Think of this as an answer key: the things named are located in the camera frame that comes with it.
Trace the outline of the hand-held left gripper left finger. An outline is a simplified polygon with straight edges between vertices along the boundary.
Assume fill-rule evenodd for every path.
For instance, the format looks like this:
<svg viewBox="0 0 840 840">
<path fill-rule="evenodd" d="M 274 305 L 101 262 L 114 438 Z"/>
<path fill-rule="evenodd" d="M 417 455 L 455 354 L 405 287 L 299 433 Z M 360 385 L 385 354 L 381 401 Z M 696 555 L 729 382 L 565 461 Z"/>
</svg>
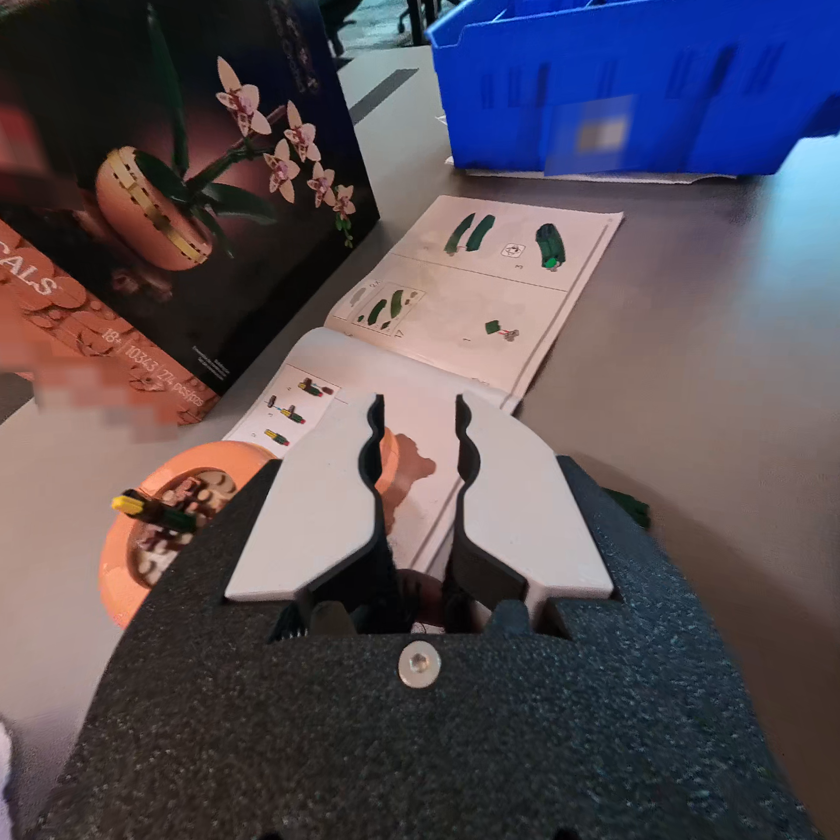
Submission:
<svg viewBox="0 0 840 840">
<path fill-rule="evenodd" d="M 234 571 L 230 602 L 286 602 L 309 631 L 337 603 L 373 634 L 408 632 L 408 604 L 385 534 L 385 399 L 333 402 L 282 459 Z"/>
</svg>

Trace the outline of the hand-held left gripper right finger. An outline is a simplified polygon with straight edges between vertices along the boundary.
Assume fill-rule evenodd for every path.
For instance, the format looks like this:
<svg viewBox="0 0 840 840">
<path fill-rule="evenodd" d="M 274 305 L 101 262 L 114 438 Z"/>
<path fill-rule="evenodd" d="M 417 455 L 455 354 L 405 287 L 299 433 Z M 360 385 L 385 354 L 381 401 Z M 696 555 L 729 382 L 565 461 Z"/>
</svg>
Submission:
<svg viewBox="0 0 840 840">
<path fill-rule="evenodd" d="M 531 628 L 561 599 L 607 601 L 613 579 L 556 454 L 515 417 L 473 393 L 456 397 L 458 475 L 445 569 L 445 628 L 473 632 L 504 602 Z"/>
</svg>

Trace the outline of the dark green curved leaf brick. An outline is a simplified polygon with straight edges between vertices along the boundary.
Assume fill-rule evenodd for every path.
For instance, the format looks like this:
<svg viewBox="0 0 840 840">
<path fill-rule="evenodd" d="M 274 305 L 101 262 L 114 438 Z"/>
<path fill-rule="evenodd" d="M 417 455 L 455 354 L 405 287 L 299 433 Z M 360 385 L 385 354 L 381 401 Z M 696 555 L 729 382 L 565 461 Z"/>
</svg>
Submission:
<svg viewBox="0 0 840 840">
<path fill-rule="evenodd" d="M 602 490 L 607 496 L 612 498 L 640 528 L 645 531 L 649 531 L 651 529 L 652 521 L 650 517 L 650 506 L 646 502 L 619 490 L 606 487 L 602 487 Z"/>
</svg>

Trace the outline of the green yellow brick stem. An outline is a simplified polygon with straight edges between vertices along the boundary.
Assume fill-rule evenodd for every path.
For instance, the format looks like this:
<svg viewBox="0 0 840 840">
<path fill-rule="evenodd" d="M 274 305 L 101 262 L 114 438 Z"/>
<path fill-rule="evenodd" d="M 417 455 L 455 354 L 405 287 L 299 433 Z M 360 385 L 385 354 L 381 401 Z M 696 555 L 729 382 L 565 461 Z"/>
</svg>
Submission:
<svg viewBox="0 0 840 840">
<path fill-rule="evenodd" d="M 113 497 L 111 508 L 133 520 L 163 530 L 177 533 L 195 533 L 197 530 L 195 515 L 146 497 L 136 489 L 125 490 Z"/>
</svg>

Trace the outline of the peach brick flower pot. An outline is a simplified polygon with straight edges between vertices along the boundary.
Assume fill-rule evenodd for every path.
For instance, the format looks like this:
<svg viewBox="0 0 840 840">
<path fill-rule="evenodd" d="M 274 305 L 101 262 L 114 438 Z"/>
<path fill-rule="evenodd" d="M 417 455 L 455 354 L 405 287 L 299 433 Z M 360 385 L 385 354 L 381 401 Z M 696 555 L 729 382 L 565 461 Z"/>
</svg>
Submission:
<svg viewBox="0 0 840 840">
<path fill-rule="evenodd" d="M 255 444 L 220 441 L 189 448 L 167 460 L 133 489 L 197 519 L 195 533 L 177 533 L 120 512 L 103 544 L 99 591 L 111 619 L 125 628 L 177 556 L 226 508 L 257 473 L 275 460 Z"/>
</svg>

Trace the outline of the large blue plastic bin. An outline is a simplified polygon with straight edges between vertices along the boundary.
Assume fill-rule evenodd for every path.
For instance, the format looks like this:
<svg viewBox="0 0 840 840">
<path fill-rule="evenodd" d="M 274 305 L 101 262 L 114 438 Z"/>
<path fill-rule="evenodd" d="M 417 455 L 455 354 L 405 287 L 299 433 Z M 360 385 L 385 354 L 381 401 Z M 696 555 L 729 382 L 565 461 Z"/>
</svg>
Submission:
<svg viewBox="0 0 840 840">
<path fill-rule="evenodd" d="M 838 134 L 836 1 L 475 1 L 427 37 L 462 169 L 771 175 Z"/>
</svg>

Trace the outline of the grey desk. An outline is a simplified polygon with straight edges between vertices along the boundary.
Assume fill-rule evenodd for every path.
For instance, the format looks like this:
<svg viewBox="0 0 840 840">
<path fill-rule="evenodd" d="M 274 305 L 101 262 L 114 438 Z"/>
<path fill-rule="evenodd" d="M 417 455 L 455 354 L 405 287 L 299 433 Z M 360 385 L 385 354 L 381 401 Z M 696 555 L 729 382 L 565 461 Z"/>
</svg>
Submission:
<svg viewBox="0 0 840 840">
<path fill-rule="evenodd" d="M 2 424 L 2 720 L 14 834 L 36 822 L 121 631 L 98 559 L 112 495 L 226 434 L 303 333 L 441 194 L 624 213 L 518 416 L 654 534 L 739 662 L 770 746 L 838 838 L 838 138 L 777 175 L 693 185 L 463 175 L 445 161 L 430 48 L 341 69 L 381 221 L 200 424 L 138 442 L 98 411 L 23 403 Z"/>
</svg>

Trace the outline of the building instruction booklet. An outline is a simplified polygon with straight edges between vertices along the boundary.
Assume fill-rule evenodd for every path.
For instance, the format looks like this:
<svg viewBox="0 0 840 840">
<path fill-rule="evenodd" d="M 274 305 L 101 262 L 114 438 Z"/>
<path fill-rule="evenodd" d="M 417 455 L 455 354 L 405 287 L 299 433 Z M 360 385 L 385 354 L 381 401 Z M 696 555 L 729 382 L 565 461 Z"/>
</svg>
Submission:
<svg viewBox="0 0 840 840">
<path fill-rule="evenodd" d="M 398 567 L 433 574 L 460 483 L 457 394 L 516 411 L 623 218 L 440 196 L 224 440 L 282 459 L 331 407 L 383 395 L 388 540 Z"/>
</svg>

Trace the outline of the orchid building set box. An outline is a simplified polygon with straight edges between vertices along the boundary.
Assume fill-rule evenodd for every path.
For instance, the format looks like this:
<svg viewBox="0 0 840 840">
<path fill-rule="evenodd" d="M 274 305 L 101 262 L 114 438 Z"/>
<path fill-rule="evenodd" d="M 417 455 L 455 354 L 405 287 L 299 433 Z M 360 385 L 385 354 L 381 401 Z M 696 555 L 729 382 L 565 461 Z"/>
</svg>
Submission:
<svg viewBox="0 0 840 840">
<path fill-rule="evenodd" d="M 2 283 L 209 412 L 380 218 L 325 2 L 2 2 Z"/>
</svg>

